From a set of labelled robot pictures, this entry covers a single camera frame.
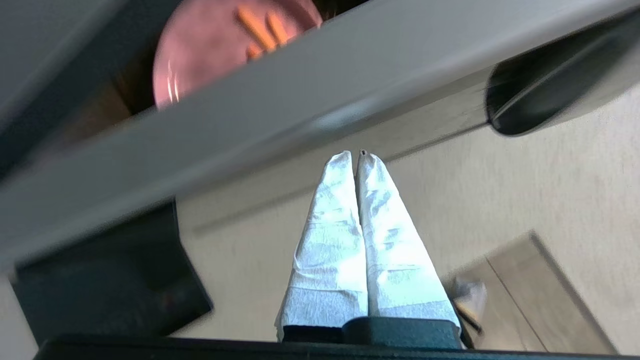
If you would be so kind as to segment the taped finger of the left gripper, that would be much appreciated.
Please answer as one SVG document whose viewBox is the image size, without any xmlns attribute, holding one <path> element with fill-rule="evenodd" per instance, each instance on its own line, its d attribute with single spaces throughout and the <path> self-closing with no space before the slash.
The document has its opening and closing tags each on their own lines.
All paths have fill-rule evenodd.
<svg viewBox="0 0 640 360">
<path fill-rule="evenodd" d="M 482 321 L 489 293 L 480 280 L 455 278 L 452 302 L 457 313 L 467 321 Z"/>
</svg>

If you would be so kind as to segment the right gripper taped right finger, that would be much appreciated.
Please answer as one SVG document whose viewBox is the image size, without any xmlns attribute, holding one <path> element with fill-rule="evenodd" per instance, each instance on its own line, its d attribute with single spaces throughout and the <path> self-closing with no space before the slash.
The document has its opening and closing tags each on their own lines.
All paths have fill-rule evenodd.
<svg viewBox="0 0 640 360">
<path fill-rule="evenodd" d="M 355 176 L 372 317 L 461 325 L 386 164 L 362 150 Z"/>
</svg>

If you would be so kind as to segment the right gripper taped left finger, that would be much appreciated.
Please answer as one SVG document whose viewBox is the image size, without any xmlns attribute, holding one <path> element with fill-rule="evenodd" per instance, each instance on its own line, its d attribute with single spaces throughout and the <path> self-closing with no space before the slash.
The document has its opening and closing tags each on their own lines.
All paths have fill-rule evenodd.
<svg viewBox="0 0 640 360">
<path fill-rule="evenodd" d="M 276 318 L 277 337 L 287 327 L 341 328 L 369 312 L 366 249 L 352 154 L 327 160 L 314 191 Z"/>
</svg>

